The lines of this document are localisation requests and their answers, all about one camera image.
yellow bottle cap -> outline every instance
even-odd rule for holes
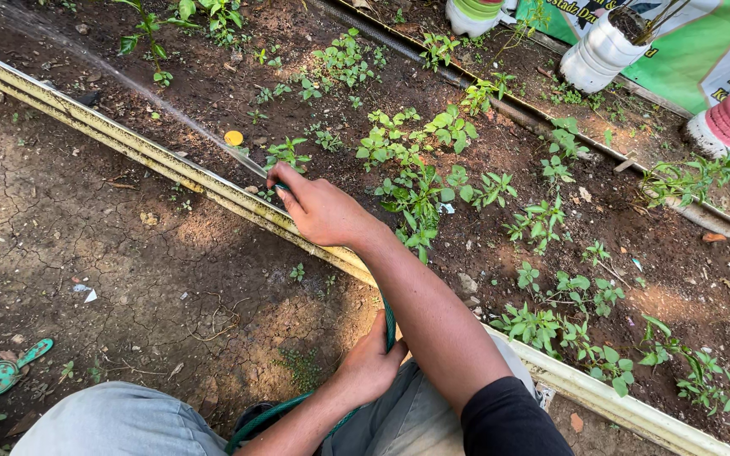
[[[224,134],[224,141],[231,146],[237,146],[244,142],[244,135],[240,131],[230,130]]]

black sleeve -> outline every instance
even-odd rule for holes
[[[478,391],[461,413],[461,427],[466,456],[573,455],[551,417],[515,377]]]

hand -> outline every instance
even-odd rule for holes
[[[291,191],[275,187],[300,234],[315,244],[354,248],[360,241],[367,242],[367,234],[386,229],[346,192],[325,179],[310,181],[283,161],[269,170],[266,184],[271,188],[278,182]]]
[[[385,352],[387,332],[384,310],[380,310],[370,333],[357,341],[328,382],[351,410],[379,399],[390,388],[401,360],[407,355],[407,344],[401,339],[393,344],[390,352]]]

green garden hose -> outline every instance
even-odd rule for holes
[[[393,310],[390,308],[390,305],[388,305],[388,301],[382,296],[382,302],[384,303],[384,320],[387,323],[388,326],[388,333],[386,337],[385,344],[388,347],[386,351],[390,352],[390,349],[393,347],[393,344],[396,343],[396,318],[393,316]],[[313,391],[309,391],[308,393],[303,393],[299,395],[296,398],[289,399],[288,401],[281,402],[277,406],[270,408],[269,410],[266,410],[264,413],[258,415],[255,419],[251,420],[249,423],[245,424],[243,428],[239,429],[238,432],[236,432],[231,439],[227,442],[227,446],[224,447],[224,451],[227,454],[232,454],[236,448],[238,448],[238,444],[241,443],[242,440],[252,431],[255,429],[259,424],[263,423],[266,420],[269,420],[273,416],[287,412],[289,410],[292,410],[293,408],[297,407],[300,402],[303,402],[311,396],[311,393]],[[334,432],[336,432],[343,424],[346,423],[346,421],[350,420],[352,416],[354,416],[354,413],[357,412],[360,408],[357,407],[353,410],[351,410],[348,415],[346,415],[342,420],[340,420],[339,423],[337,423],[334,428],[329,432],[329,434],[325,438],[329,438]]]

forearm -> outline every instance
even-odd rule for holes
[[[349,398],[345,386],[332,379],[235,454],[310,455],[334,425],[356,408]]]
[[[512,375],[472,312],[385,224],[351,247],[390,303],[413,357],[458,415],[481,388]]]

